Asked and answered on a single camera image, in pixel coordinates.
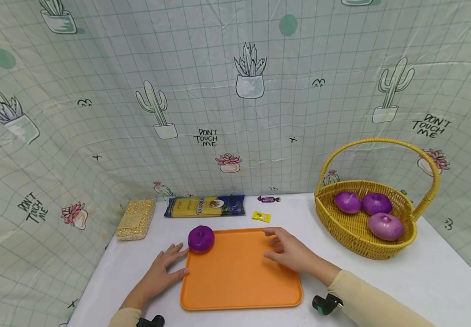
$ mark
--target grid pattern backdrop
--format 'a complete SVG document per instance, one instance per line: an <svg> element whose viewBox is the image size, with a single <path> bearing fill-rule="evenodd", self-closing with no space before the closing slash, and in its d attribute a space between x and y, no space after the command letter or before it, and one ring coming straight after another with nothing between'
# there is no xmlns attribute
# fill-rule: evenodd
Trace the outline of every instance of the grid pattern backdrop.
<svg viewBox="0 0 471 327"><path fill-rule="evenodd" d="M432 156L471 266L471 0L0 0L0 326L65 326L130 199L314 192L369 137ZM389 144L330 168L431 185Z"/></svg>

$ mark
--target white table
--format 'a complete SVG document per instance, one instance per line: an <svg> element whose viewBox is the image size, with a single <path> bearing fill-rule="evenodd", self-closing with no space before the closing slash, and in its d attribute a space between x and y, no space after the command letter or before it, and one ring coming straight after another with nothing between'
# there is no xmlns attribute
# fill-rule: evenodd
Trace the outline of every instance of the white table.
<svg viewBox="0 0 471 327"><path fill-rule="evenodd" d="M471 268L424 219L417 223L415 242L387 261L363 258L340 245L318 220L312 193L280 196L280 203L261 203L246 197L246 216L225 218L164 218L166 204L158 202L146 238L110 242L81 297L69 327L105 327L123 299L145 274L159 251L171 243L186 244L197 225L213 230L281 226L297 236L318 255L389 293L428 320L442 327L471 327ZM254 210L271 214L270 224L252 220ZM171 271L183 268L185 260ZM297 307L188 312L181 308L181 283L167 289L150 303L143 316L160 314L168 327L234 326L355 326L337 310L322 316L312 309L315 295L326 288L314 278L301 275L304 299Z"/></svg>

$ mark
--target wicker basket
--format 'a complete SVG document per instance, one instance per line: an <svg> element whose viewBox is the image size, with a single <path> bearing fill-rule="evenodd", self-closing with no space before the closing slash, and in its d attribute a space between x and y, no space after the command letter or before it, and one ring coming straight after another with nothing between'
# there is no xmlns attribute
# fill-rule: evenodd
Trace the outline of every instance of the wicker basket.
<svg viewBox="0 0 471 327"><path fill-rule="evenodd" d="M381 183L371 182L369 180L345 180L327 186L322 185L322 179L324 179L330 162L339 152L353 147L353 145L368 142L386 142L402 145L414 150L428 162L433 172L433 182L430 190L428 190L424 199L422 199L421 203L419 203L415 209L408 197L398 190ZM329 156L328 160L326 160L321 170L321 178L319 179L317 190L315 191L315 207L317 215L322 224L324 224L324 227L342 245L367 258L384 260L393 257L415 240L415 237L417 237L415 221L417 221L434 199L439 189L439 183L441 183L441 180L439 178L438 168L435 166L434 161L421 149L407 142L393 139L364 139L351 142L350 144L336 149L335 152ZM392 214L398 217L404 226L402 237L397 241L383 241L373 235L367 227L369 216L365 212L359 211L355 214L348 214L339 210L335 205L334 197L337 193L342 191L355 192L360 199L369 192L382 193L389 197L393 204Z"/></svg>

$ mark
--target red onion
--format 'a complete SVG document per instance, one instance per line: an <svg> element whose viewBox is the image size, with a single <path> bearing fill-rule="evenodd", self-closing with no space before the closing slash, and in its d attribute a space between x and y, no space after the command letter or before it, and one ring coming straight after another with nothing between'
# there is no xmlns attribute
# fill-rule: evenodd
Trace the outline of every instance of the red onion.
<svg viewBox="0 0 471 327"><path fill-rule="evenodd" d="M389 213L374 214L367 221L367 226L373 235L385 241L395 241L404 232L401 221Z"/></svg>
<svg viewBox="0 0 471 327"><path fill-rule="evenodd" d="M210 227L197 226L188 234L188 247L196 253L208 252L213 247L214 239Z"/></svg>
<svg viewBox="0 0 471 327"><path fill-rule="evenodd" d="M376 213L391 213L393 206L386 195L372 192L362 198L362 209L373 216Z"/></svg>
<svg viewBox="0 0 471 327"><path fill-rule="evenodd" d="M358 213L361 210L361 200L353 192L339 192L334 201L343 213Z"/></svg>

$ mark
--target purple candy wrapper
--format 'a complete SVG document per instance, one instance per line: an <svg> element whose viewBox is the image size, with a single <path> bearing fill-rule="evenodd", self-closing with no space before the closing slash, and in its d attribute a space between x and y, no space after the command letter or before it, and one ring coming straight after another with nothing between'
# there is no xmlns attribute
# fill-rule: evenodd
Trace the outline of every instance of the purple candy wrapper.
<svg viewBox="0 0 471 327"><path fill-rule="evenodd" d="M264 198L259 196L257 200L259 200L262 203L281 202L281 198L274 198L273 196L264 197Z"/></svg>

